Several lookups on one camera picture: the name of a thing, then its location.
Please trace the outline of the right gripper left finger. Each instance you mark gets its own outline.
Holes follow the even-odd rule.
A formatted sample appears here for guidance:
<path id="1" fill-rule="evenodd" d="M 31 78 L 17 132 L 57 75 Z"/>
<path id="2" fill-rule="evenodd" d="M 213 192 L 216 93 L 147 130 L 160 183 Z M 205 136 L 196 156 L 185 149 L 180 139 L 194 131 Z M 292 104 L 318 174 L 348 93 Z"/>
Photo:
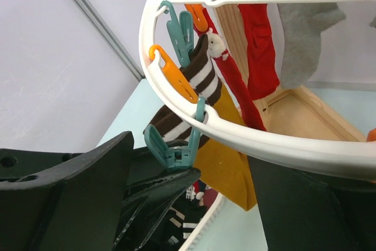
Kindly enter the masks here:
<path id="1" fill-rule="evenodd" d="M 1 150 L 2 250 L 111 250 L 134 138 L 85 153 Z"/>

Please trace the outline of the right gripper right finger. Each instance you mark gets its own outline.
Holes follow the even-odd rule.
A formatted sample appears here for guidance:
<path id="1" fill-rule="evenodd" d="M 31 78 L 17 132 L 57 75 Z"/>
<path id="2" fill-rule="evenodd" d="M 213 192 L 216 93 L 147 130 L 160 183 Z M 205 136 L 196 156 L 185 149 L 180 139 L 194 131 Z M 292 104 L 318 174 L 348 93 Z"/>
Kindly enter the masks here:
<path id="1" fill-rule="evenodd" d="M 248 158 L 269 250 L 375 250 L 375 183 Z"/>

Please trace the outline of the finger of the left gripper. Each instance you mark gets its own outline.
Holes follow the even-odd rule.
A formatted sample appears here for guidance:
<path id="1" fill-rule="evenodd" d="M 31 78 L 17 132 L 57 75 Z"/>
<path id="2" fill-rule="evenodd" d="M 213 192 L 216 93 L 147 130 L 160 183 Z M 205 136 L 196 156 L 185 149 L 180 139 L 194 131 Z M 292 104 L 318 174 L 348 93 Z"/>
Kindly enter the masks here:
<path id="1" fill-rule="evenodd" d="M 150 239 L 176 199 L 201 173 L 196 168 L 162 173 L 125 191 L 113 250 L 139 250 Z"/>

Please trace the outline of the mustard brown striped sock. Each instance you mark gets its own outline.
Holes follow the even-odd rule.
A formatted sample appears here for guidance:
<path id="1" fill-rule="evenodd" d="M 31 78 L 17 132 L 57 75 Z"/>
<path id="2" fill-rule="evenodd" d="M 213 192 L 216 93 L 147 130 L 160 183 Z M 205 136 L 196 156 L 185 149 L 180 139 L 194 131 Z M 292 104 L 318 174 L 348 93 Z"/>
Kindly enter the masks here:
<path id="1" fill-rule="evenodd" d="M 191 127 L 167 106 L 162 106 L 149 122 L 163 140 L 189 140 Z M 205 135 L 200 138 L 194 167 L 201 180 L 226 198 L 248 211 L 257 204 L 248 157 Z"/>

